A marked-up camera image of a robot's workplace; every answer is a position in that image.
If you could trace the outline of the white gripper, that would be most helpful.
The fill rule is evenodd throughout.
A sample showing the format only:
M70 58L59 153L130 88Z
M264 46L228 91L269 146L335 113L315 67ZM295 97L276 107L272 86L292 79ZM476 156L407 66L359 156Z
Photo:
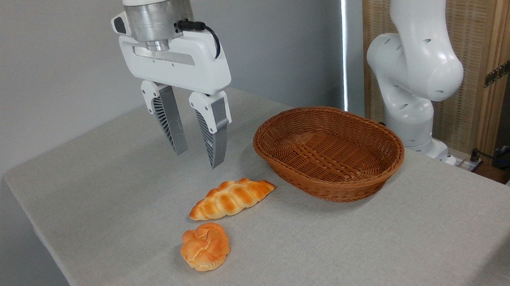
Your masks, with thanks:
M231 73L224 50L215 57L213 35L184 32L169 41L168 51L148 50L126 35L119 37L119 45L130 72L144 80L141 90L146 108L159 121L176 155L183 154L188 145L171 86L193 91L189 103L196 112L211 168L219 166L225 159L231 123L227 94L221 90L231 83Z

